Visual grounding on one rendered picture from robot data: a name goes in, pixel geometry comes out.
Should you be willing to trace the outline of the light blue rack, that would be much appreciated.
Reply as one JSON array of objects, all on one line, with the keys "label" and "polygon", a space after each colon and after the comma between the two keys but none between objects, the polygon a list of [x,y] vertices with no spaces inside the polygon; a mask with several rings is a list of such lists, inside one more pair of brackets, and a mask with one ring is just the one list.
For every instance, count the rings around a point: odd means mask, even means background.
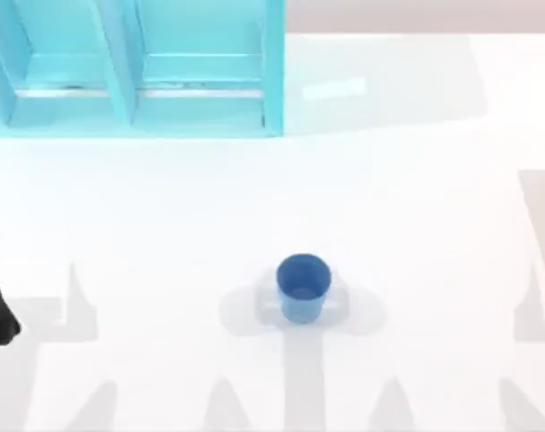
[{"label": "light blue rack", "polygon": [[0,137],[277,137],[286,0],[0,0]]}]

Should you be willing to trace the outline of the blue cup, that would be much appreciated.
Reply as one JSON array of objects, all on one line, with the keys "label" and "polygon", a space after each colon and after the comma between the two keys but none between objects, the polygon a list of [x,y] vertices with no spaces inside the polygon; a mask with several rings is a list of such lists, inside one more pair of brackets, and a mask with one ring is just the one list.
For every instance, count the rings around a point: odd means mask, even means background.
[{"label": "blue cup", "polygon": [[276,283],[285,318],[295,324],[310,324],[322,313],[332,271],[317,255],[293,254],[279,264]]}]

